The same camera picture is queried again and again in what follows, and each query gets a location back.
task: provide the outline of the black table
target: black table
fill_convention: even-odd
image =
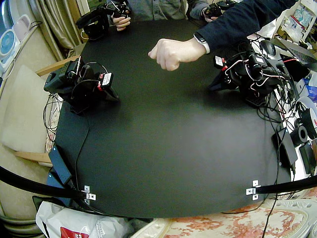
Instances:
[[[79,188],[97,195],[93,207],[128,217],[196,216],[254,203],[246,196],[253,180],[274,183],[273,129],[239,92],[207,91],[219,72],[212,55],[173,72],[147,56],[158,39],[188,40],[197,28],[186,20],[133,23],[85,46],[85,62],[114,73],[121,103],[100,102],[85,116],[64,103],[56,144],[72,168],[79,156]],[[280,168],[278,182],[287,181]]]

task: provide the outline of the fan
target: fan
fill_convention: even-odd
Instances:
[[[20,42],[12,29],[6,30],[0,38],[0,70],[5,72],[20,49]]]

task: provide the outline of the metal bracket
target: metal bracket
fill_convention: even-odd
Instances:
[[[256,189],[255,189],[255,187],[247,188],[246,194],[247,194],[247,195],[256,194]]]
[[[246,195],[251,195],[252,194],[252,200],[258,200],[259,195],[256,194],[256,188],[257,187],[261,187],[259,185],[259,181],[258,180],[253,180],[252,181],[252,187],[251,188],[247,188],[246,189]]]
[[[90,193],[90,187],[85,185],[85,190],[82,190],[82,192],[85,192],[86,193],[86,199],[85,199],[85,202],[90,205],[90,200],[96,200],[96,195],[95,194],[92,194]]]
[[[95,194],[92,194],[92,193],[87,193],[86,194],[86,199],[89,199],[89,200],[96,200],[96,195]]]

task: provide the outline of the white label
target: white label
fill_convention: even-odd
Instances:
[[[217,64],[217,65],[223,66],[222,58],[221,58],[221,57],[216,56],[215,59],[216,59],[216,64]]]
[[[256,57],[257,62],[264,63],[263,59]]]
[[[105,74],[102,86],[106,86],[106,85],[108,85],[110,83],[111,74],[112,73],[106,73]]]

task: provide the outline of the sticker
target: sticker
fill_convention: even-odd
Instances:
[[[102,86],[108,85],[110,83],[110,80],[111,80],[111,73],[106,73],[104,76]]]
[[[263,59],[262,59],[262,58],[258,58],[258,57],[256,57],[256,59],[257,59],[257,62],[264,63],[264,61],[263,61]]]
[[[215,56],[215,59],[216,59],[216,64],[217,65],[223,66],[222,58],[220,58],[219,56]]]
[[[81,232],[73,232],[64,227],[60,227],[60,236],[61,238],[89,238],[88,234]]]

